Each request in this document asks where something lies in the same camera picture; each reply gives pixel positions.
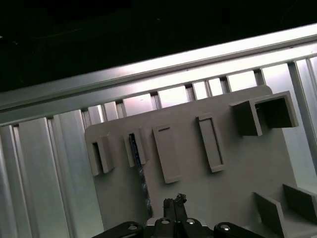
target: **dark ceiling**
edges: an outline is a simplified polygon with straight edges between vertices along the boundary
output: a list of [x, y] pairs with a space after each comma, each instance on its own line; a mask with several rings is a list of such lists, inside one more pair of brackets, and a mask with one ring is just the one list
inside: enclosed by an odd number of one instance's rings
[[308, 0], [6, 4], [0, 92], [317, 22]]

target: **rectangular block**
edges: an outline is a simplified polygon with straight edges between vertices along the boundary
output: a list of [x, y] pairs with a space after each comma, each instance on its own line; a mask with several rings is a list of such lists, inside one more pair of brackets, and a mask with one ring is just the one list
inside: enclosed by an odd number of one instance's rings
[[90, 144], [87, 150], [90, 158], [90, 164], [92, 167], [93, 175], [97, 176], [103, 172], [103, 166], [101, 163], [101, 156], [98, 143], [94, 142]]
[[166, 183], [180, 180], [181, 173], [177, 162], [172, 128], [159, 125], [153, 128], [158, 156]]
[[197, 120], [211, 171], [214, 173], [224, 170], [224, 149], [215, 119], [212, 114], [206, 114], [197, 117]]
[[257, 97], [231, 106], [241, 135], [260, 136], [271, 128], [298, 126], [289, 92]]
[[101, 165], [104, 173], [108, 173], [114, 168], [113, 164], [113, 145], [111, 144], [111, 135], [101, 136], [97, 140], [97, 145], [99, 148]]
[[317, 223], [317, 196], [303, 189], [283, 184], [287, 204], [291, 210]]
[[286, 238], [281, 204], [271, 198], [254, 193], [261, 221], [278, 236]]

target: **vertical metal slat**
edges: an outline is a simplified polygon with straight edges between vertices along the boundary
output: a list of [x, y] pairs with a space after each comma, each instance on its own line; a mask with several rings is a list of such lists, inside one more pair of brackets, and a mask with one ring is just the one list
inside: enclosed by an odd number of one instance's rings
[[75, 238], [93, 237], [104, 228], [84, 138], [81, 111], [54, 116], [51, 130], [70, 233]]
[[12, 126], [0, 128], [3, 159], [5, 161], [7, 179], [10, 186], [11, 204], [15, 218], [17, 237], [31, 238], [31, 227], [23, 191], [20, 161], [16, 151], [16, 143]]
[[83, 109], [81, 111], [81, 116], [82, 116], [82, 119], [83, 119], [84, 128], [89, 127], [91, 125], [91, 121], [90, 121], [90, 116], [89, 116], [88, 109]]
[[220, 80], [221, 90], [222, 90], [223, 93], [232, 92], [228, 77], [226, 77], [226, 76], [225, 77], [221, 77], [221, 78], [219, 78], [219, 80]]
[[192, 102], [196, 100], [195, 92], [194, 92], [194, 85], [189, 84], [185, 86], [186, 94], [187, 94], [187, 100], [188, 102]]
[[232, 92], [252, 88], [257, 85], [253, 71], [230, 75], [228, 76], [228, 80]]
[[0, 237], [18, 238], [0, 133]]
[[315, 170], [317, 170], [317, 97], [314, 75], [309, 70], [308, 60], [300, 60], [289, 64], [291, 78], [299, 109], [302, 115], [304, 129], [309, 142]]
[[88, 113], [92, 125], [105, 122], [104, 110], [101, 105], [89, 107]]
[[47, 120], [23, 122], [16, 127], [16, 132], [20, 139], [19, 157], [20, 154], [23, 157], [26, 173], [23, 179], [28, 180], [24, 192], [29, 193], [27, 201], [32, 201], [28, 204], [32, 233], [38, 231], [33, 236], [66, 238], [68, 229]]
[[124, 118], [127, 116], [127, 114], [125, 112], [123, 101], [115, 102], [115, 106], [116, 106], [118, 118]]
[[315, 80], [317, 80], [317, 57], [309, 59], [310, 66], [312, 67], [312, 73], [314, 75]]
[[154, 110], [162, 108], [160, 101], [159, 101], [159, 95], [157, 92], [151, 93], [151, 101], [152, 101], [152, 107]]
[[288, 66], [287, 64], [281, 64], [263, 68], [262, 71], [265, 83], [272, 89], [273, 93], [290, 91], [299, 126], [283, 128], [283, 133], [297, 185], [306, 189], [309, 189], [307, 186], [314, 187], [317, 185], [317, 176]]
[[104, 109], [106, 120], [115, 120], [119, 118], [115, 102], [105, 103]]
[[153, 110], [150, 94], [123, 99], [127, 116], [145, 113]]
[[193, 83], [196, 100], [207, 98], [206, 82]]
[[158, 96], [162, 108], [167, 108], [188, 102], [185, 86], [159, 91]]
[[219, 78], [211, 79], [208, 81], [211, 96], [217, 96], [223, 94], [221, 81]]
[[254, 76], [256, 78], [257, 85], [258, 86], [265, 85], [262, 69], [256, 69], [256, 70], [253, 70], [253, 72], [254, 72]]

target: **bolt head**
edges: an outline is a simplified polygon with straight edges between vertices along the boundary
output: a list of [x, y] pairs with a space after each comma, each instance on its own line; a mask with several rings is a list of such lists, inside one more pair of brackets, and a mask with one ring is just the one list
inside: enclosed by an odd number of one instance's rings
[[230, 230], [230, 227], [228, 225], [221, 225], [220, 228], [225, 230], [226, 232]]
[[168, 224], [169, 220], [162, 220], [162, 224]]
[[195, 221], [193, 219], [187, 219], [186, 221], [188, 224], [192, 225], [195, 223]]
[[129, 230], [136, 230], [137, 229], [137, 227], [136, 226], [134, 226], [134, 225], [131, 225], [131, 226], [129, 226], [129, 228], [128, 228]]

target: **corrugated metal wall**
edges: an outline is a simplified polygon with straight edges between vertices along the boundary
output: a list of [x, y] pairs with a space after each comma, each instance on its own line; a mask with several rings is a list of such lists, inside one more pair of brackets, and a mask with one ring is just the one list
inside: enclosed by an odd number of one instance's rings
[[[4, 115], [41, 118], [0, 128], [2, 237], [90, 238], [104, 230], [84, 140], [89, 125], [260, 84], [291, 92], [300, 126], [283, 131], [298, 185], [316, 192], [317, 58], [310, 57], [317, 45], [309, 47], [309, 54], [235, 59]], [[105, 104], [85, 107], [102, 98]]]

